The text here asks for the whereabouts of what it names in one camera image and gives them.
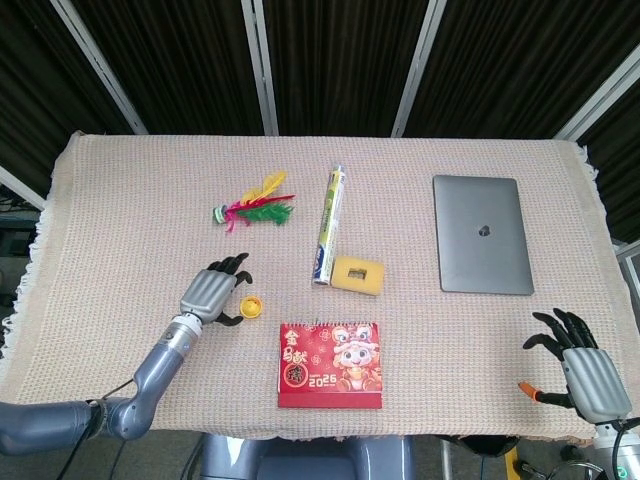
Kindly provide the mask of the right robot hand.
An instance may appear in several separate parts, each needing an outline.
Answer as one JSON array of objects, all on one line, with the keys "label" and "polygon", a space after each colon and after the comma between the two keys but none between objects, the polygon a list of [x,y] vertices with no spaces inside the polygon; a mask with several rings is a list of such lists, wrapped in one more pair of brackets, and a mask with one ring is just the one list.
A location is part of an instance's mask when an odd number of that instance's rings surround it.
[{"label": "right robot hand", "polygon": [[609,354],[601,349],[586,322],[578,315],[555,308],[532,317],[550,330],[529,337],[525,350],[542,346],[560,363],[566,382],[564,393],[545,392],[527,382],[519,389],[532,401],[574,410],[593,425],[625,420],[632,411],[629,395]]}]

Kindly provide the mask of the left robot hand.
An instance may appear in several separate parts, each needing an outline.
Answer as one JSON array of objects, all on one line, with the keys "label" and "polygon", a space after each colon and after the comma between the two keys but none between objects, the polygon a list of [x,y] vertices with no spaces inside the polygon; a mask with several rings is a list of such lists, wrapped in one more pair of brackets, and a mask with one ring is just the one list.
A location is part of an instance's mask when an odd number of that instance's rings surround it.
[{"label": "left robot hand", "polygon": [[239,325],[242,315],[229,316],[225,305],[242,282],[252,284],[249,272],[238,271],[243,261],[249,257],[244,252],[211,263],[193,279],[180,300],[180,313],[197,317],[203,325],[219,323],[226,327]]}]

